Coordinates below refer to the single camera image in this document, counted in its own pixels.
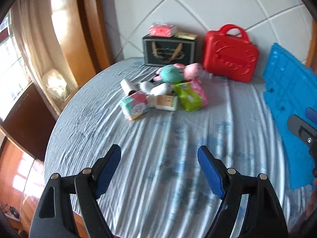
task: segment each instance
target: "floor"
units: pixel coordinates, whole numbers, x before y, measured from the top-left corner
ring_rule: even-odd
[[[3,208],[8,204],[4,211],[11,217],[12,225],[29,233],[44,188],[44,163],[34,160],[8,140],[0,157],[0,205]],[[9,206],[20,212],[20,220],[13,220]],[[74,218],[80,237],[88,238],[82,217],[74,212]]]

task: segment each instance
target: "round table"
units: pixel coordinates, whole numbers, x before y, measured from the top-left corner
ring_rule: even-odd
[[[137,83],[156,67],[132,58],[114,64],[85,84],[68,103],[53,129],[44,169],[79,173],[104,157],[112,144],[122,159],[106,194],[98,200],[109,228],[119,237],[203,237],[220,205],[197,161],[206,145],[215,158],[241,174],[266,173],[291,228],[306,208],[311,188],[290,190],[283,143],[264,102],[265,84],[239,83],[203,73],[209,105],[195,112],[150,109],[129,122],[119,101],[120,81]],[[73,210],[80,214],[75,195]],[[234,228],[238,235],[247,196]]]

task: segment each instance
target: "black box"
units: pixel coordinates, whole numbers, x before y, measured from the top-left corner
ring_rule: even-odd
[[[175,63],[189,65],[195,62],[196,40],[150,35],[142,39],[145,65],[163,67]]]

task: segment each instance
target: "blue board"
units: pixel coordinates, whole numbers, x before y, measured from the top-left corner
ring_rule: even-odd
[[[305,116],[311,107],[317,111],[317,76],[291,53],[274,44],[263,73],[266,81],[264,99],[271,109],[284,142],[291,189],[313,183],[314,161],[309,148],[287,128],[289,116],[296,114],[317,129]]]

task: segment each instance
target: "brown ribbon handle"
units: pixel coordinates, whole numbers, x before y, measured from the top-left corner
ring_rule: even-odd
[[[175,60],[175,58],[182,51],[182,49],[183,49],[183,43],[179,43],[178,46],[176,47],[174,53],[172,54],[172,56],[164,62],[171,62],[171,61]],[[157,52],[155,41],[152,42],[152,54],[154,55],[155,58],[160,60],[160,58],[158,57],[159,55]]]

